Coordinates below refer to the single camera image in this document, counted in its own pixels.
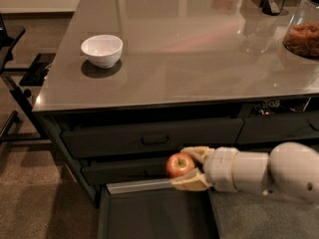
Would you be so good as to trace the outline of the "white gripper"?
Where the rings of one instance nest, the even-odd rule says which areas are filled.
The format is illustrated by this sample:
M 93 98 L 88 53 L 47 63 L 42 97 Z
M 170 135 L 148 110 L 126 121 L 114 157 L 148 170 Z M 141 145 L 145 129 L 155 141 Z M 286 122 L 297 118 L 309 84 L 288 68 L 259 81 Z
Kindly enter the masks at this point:
M 234 147 L 189 146 L 181 150 L 203 164 L 204 174 L 195 168 L 183 176 L 171 179 L 169 183 L 176 190 L 205 191 L 211 185 L 216 191 L 236 192 L 233 166 L 238 150 Z

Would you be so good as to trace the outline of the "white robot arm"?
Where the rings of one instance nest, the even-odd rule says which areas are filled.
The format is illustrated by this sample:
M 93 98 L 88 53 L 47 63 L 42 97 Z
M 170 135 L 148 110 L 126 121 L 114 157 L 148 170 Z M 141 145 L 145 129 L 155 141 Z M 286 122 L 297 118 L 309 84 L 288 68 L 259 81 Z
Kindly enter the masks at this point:
M 248 192 L 295 206 L 319 204 L 319 153 L 297 142 L 284 142 L 270 152 L 234 147 L 186 147 L 181 151 L 202 168 L 172 178 L 177 190 Z

